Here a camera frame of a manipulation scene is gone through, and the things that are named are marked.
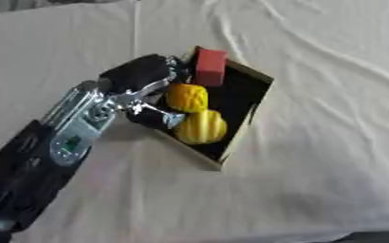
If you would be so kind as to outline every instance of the red block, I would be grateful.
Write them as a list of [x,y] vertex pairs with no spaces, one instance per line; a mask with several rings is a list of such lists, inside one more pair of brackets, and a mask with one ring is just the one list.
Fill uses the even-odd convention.
[[221,86],[224,79],[227,52],[200,49],[197,57],[194,83],[203,86]]

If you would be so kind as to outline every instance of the white fabric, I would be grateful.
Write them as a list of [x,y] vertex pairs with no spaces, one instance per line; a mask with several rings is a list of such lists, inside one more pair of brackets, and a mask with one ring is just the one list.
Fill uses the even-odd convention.
[[0,147],[74,84],[193,46],[276,78],[223,172],[122,118],[17,242],[389,230],[389,1],[121,1],[0,15]]

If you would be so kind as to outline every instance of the yellow object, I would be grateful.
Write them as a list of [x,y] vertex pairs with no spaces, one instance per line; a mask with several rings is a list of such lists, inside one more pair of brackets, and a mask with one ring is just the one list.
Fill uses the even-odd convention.
[[200,112],[208,109],[206,88],[195,84],[172,84],[166,94],[167,104],[183,112]]
[[187,144],[204,144],[220,141],[227,132],[227,123],[214,110],[190,114],[176,128],[176,137]]

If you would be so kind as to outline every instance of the box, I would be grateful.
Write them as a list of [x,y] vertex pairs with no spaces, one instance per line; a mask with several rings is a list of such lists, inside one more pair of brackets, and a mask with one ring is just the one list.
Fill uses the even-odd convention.
[[[196,58],[195,51],[188,59],[192,71],[195,70]],[[223,85],[206,87],[209,109],[219,111],[228,124],[224,139],[211,144],[188,145],[177,140],[173,131],[160,130],[159,133],[172,140],[176,149],[190,150],[213,168],[220,169],[249,129],[256,108],[264,100],[272,83],[270,76],[227,59]],[[162,97],[157,104],[166,106],[165,98]]]

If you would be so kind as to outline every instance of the robotic arm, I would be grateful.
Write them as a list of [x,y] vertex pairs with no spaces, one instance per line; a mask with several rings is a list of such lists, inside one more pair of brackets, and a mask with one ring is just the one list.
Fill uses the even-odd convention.
[[72,88],[42,119],[0,150],[0,243],[27,229],[67,185],[94,142],[124,112],[132,122],[171,129],[184,114],[144,101],[189,73],[176,57],[140,57]]

